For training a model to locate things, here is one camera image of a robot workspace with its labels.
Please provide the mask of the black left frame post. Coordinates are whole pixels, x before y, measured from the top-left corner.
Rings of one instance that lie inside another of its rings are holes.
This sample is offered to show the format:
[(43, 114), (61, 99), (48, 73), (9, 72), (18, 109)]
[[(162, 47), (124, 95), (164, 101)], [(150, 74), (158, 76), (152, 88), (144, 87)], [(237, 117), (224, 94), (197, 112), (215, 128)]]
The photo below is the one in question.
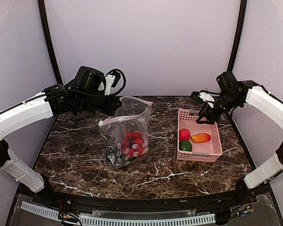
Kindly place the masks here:
[(58, 67), (58, 62), (57, 62), (53, 42), (52, 42), (52, 38), (51, 38), (49, 20), (47, 17), (47, 10), (45, 6), (45, 0), (37, 0), (37, 2), (38, 2), (39, 15), (40, 15), (41, 24), (42, 24), (43, 36), (45, 39), (47, 52), (50, 58), (51, 67), (53, 69), (57, 84), (63, 84), (60, 70)]

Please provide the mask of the orange yellow mango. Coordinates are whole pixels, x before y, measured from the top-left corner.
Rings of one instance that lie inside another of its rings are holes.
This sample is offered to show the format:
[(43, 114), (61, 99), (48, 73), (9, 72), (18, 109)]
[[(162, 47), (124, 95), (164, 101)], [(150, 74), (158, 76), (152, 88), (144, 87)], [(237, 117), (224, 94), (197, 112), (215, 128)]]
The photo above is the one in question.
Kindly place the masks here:
[(191, 136), (192, 142), (196, 144), (202, 144), (211, 140), (211, 135), (207, 133), (199, 133)]

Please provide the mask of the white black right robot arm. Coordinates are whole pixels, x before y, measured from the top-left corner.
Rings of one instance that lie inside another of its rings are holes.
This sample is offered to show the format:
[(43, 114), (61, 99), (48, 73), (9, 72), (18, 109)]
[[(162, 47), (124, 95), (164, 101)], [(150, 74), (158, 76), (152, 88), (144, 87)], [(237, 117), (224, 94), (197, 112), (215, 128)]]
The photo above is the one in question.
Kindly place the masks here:
[[(232, 72), (224, 72), (217, 77), (220, 92), (207, 90), (194, 91), (191, 98), (203, 104), (197, 119), (198, 124), (214, 124), (220, 121), (223, 113), (248, 104), (269, 119), (283, 131), (283, 102), (267, 89), (252, 80), (238, 81)], [(242, 204), (250, 195), (250, 189), (273, 180), (283, 172), (283, 141), (275, 154), (254, 171), (241, 179), (240, 187), (232, 192), (231, 200)]]

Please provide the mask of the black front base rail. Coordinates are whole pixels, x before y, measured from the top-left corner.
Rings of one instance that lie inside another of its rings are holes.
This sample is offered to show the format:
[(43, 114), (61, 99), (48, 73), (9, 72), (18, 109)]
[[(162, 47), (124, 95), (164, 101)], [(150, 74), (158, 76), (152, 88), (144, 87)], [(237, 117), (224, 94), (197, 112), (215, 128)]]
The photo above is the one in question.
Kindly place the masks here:
[(38, 192), (32, 192), (28, 187), (20, 185), (19, 192), (32, 197), (34, 201), (42, 203), (48, 207), (54, 207), (60, 210), (68, 210), (70, 212), (91, 212), (93, 210), (106, 210), (116, 212), (156, 212), (156, 211), (172, 211), (172, 210), (194, 210), (197, 212), (209, 211), (218, 213), (222, 211), (229, 212), (229, 209), (241, 204), (251, 203), (259, 200), (262, 194), (273, 192), (269, 185), (262, 185), (254, 191), (238, 193), (237, 191), (229, 191), (218, 194), (202, 195), (187, 198), (172, 199), (114, 199), (114, 198), (98, 198), (83, 195), (73, 195), (61, 192), (55, 192), (50, 186)]

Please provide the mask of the pink perforated plastic basket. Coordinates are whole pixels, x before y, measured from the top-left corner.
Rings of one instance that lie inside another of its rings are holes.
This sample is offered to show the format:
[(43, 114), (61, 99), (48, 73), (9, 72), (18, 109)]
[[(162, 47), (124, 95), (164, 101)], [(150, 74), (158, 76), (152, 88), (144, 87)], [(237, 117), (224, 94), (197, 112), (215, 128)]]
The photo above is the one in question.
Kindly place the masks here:
[(177, 159), (215, 162), (222, 154), (217, 123), (205, 124), (197, 111), (179, 109), (177, 120)]

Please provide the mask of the green cucumber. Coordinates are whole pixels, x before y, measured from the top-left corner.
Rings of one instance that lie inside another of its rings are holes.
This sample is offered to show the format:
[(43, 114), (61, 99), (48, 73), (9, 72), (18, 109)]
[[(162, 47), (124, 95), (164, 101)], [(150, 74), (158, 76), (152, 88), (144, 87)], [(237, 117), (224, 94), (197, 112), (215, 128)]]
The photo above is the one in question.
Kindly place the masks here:
[(130, 157), (127, 157), (127, 156), (122, 156), (121, 158), (120, 158), (120, 160), (121, 160), (121, 164), (129, 164), (130, 162), (133, 162), (133, 161), (136, 161), (136, 160), (138, 160), (139, 158), (138, 157), (132, 157), (132, 158), (130, 158)]

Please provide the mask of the dark purple eggplant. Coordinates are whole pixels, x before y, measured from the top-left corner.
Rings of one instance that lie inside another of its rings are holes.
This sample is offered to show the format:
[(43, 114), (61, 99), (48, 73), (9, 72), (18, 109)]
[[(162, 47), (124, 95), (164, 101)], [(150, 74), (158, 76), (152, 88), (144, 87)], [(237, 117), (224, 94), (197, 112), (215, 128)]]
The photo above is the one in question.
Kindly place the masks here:
[(105, 153), (105, 163), (110, 167), (115, 167), (120, 157), (120, 149), (117, 146), (110, 147)]

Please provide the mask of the black frame post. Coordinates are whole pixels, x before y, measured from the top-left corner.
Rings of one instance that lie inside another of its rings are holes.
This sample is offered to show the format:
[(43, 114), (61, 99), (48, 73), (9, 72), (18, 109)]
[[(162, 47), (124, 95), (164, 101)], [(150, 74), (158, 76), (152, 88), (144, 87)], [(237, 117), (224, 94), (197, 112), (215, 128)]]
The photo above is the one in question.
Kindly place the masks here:
[(227, 72), (232, 72), (234, 69), (234, 65), (235, 65), (235, 61), (237, 58), (239, 45), (241, 41), (241, 35), (242, 35), (244, 19), (245, 19), (245, 14), (246, 14), (246, 7), (247, 7), (247, 0), (240, 0), (239, 14), (238, 14), (238, 19), (237, 19), (234, 40), (233, 40), (232, 51), (230, 54), (230, 58), (229, 58), (229, 62), (228, 62), (227, 70), (226, 70)]
[(49, 20), (47, 17), (47, 10), (45, 6), (45, 0), (37, 0), (37, 2), (38, 2), (39, 15), (40, 15), (41, 24), (42, 24), (43, 36), (45, 39), (47, 52), (50, 58), (51, 67), (53, 69), (57, 84), (63, 84), (60, 70), (58, 67), (58, 62), (57, 62), (53, 42), (52, 42), (52, 38), (51, 38)]

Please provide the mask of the black right frame post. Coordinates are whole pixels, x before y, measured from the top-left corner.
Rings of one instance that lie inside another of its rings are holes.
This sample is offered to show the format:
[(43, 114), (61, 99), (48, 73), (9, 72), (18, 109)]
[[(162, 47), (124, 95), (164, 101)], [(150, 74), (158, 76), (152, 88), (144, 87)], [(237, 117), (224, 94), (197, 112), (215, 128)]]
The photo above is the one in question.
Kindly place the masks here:
[(240, 0), (239, 14), (238, 14), (238, 19), (237, 19), (234, 40), (233, 40), (232, 51), (230, 54), (230, 58), (229, 58), (229, 62), (228, 62), (227, 70), (226, 70), (227, 72), (232, 72), (234, 69), (234, 65), (235, 65), (235, 61), (237, 58), (239, 45), (241, 41), (241, 35), (242, 35), (244, 19), (245, 19), (245, 14), (246, 14), (246, 7), (247, 7), (247, 0)]

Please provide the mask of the clear zip top bag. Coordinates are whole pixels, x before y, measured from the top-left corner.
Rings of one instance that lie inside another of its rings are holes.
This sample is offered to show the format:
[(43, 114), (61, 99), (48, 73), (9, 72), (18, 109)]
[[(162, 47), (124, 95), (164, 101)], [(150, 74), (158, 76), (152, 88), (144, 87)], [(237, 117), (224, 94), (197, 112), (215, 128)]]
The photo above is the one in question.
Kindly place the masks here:
[(149, 120), (151, 101), (137, 97), (120, 98), (121, 106), (114, 116), (98, 125), (109, 137), (105, 164), (111, 169), (123, 168), (143, 161), (149, 152)]

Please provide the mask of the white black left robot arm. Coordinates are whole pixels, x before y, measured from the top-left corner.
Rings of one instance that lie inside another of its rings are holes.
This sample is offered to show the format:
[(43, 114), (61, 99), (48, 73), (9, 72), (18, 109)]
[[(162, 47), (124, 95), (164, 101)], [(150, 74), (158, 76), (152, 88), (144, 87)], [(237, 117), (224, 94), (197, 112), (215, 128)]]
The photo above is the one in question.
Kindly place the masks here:
[(114, 115), (121, 106), (118, 94), (111, 93), (119, 80), (126, 84), (125, 74), (113, 69), (104, 74), (82, 66), (69, 83), (56, 84), (14, 106), (0, 111), (0, 170), (24, 184), (47, 205), (57, 202), (57, 194), (50, 190), (50, 183), (40, 173), (32, 170), (11, 150), (5, 137), (35, 122), (57, 117), (64, 113), (100, 112)]

